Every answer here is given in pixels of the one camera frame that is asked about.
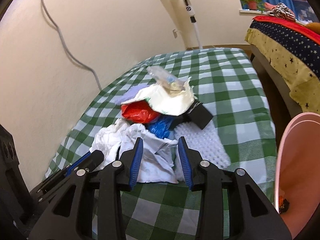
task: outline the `zebra print cloth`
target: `zebra print cloth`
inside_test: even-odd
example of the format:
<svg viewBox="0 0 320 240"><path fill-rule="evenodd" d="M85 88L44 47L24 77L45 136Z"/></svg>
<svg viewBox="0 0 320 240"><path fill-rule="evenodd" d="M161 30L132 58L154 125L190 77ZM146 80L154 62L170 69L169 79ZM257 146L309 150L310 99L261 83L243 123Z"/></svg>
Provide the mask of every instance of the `zebra print cloth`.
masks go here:
<svg viewBox="0 0 320 240"><path fill-rule="evenodd" d="M267 12L268 15L285 19L291 22L296 21L296 17L292 10L290 10L284 3L278 3L277 6L271 11Z"/></svg>

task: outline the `green and white tablecloth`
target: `green and white tablecloth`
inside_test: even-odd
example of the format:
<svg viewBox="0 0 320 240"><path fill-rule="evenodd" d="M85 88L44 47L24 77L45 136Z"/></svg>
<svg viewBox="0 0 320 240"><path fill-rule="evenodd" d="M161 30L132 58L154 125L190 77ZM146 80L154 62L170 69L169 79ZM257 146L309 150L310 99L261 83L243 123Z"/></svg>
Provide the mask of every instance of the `green and white tablecloth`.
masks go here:
<svg viewBox="0 0 320 240"><path fill-rule="evenodd" d="M213 122L231 158L229 170L246 169L272 201L276 162L274 126L262 85L241 49L168 53L138 63L92 101L60 145L46 177L87 153L100 128L121 118L120 107L112 103L116 98L133 85L155 82L146 71L151 65L159 65L179 78L191 77L190 85L194 86L196 96L214 115ZM188 191L184 183L138 183L132 192L122 192L121 197L127 239L194 239L200 199L200 193ZM227 237L228 205L224 219Z"/></svg>

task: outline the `wall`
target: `wall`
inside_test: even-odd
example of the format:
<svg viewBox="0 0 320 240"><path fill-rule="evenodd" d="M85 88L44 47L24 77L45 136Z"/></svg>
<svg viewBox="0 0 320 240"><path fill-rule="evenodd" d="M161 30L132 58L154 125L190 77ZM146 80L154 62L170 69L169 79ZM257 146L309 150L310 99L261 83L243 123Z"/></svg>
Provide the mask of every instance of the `wall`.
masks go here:
<svg viewBox="0 0 320 240"><path fill-rule="evenodd" d="M45 3L69 49L103 87L145 58L184 49L160 0ZM14 137L29 189L98 93L92 73L67 58L40 0L14 0L0 22L0 123Z"/></svg>
<svg viewBox="0 0 320 240"><path fill-rule="evenodd" d="M255 16L240 14L240 0L190 0L196 12L203 45L247 44L246 32ZM182 0L173 1L186 47L197 47L193 25Z"/></svg>

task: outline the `pink bucket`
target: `pink bucket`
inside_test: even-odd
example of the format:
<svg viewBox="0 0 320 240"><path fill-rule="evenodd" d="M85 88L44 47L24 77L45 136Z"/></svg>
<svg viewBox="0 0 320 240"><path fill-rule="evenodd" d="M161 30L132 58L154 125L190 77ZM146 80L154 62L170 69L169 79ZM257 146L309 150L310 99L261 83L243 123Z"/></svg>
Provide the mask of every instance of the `pink bucket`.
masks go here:
<svg viewBox="0 0 320 240"><path fill-rule="evenodd" d="M279 190L290 202L281 214L292 238L305 227L320 202L320 115L302 113L288 124L276 163L275 208Z"/></svg>

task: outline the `gray cable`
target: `gray cable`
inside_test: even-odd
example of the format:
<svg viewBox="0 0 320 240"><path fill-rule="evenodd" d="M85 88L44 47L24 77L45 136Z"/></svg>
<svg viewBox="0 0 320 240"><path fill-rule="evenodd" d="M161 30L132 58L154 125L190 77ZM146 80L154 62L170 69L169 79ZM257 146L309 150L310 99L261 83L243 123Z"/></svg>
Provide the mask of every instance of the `gray cable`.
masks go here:
<svg viewBox="0 0 320 240"><path fill-rule="evenodd" d="M95 77L95 79L96 79L97 85L98 85L98 87L99 87L99 89L100 89L100 91L101 91L102 88L101 88L101 85L100 85L100 82L99 82L99 78L98 78L98 76L97 76L97 73L94 71L94 69L92 69L91 67L83 64L82 62L80 62L79 60L77 60L77 59L71 54L70 50L68 49L68 47L67 47L67 45L66 45L66 42L64 41L64 38L63 38L63 36L62 36L61 30L60 30L59 26L56 24L56 22L52 19L50 13L48 12L48 10L47 10L47 8L46 8L46 6L45 6L45 4L44 4L44 0L41 0L41 4L42 4L42 7L43 7L46 15L48 16L48 18L50 19L50 21L52 22L52 24L53 24L53 25L56 27L56 29L57 29L57 32L59 33L59 37L60 37L60 40L61 40L61 43L62 43L62 46L63 46L65 52L66 52L76 63L78 63L80 66L82 66L82 67L84 67L86 70L89 70L90 72L92 72L92 74L94 75L94 77Z"/></svg>

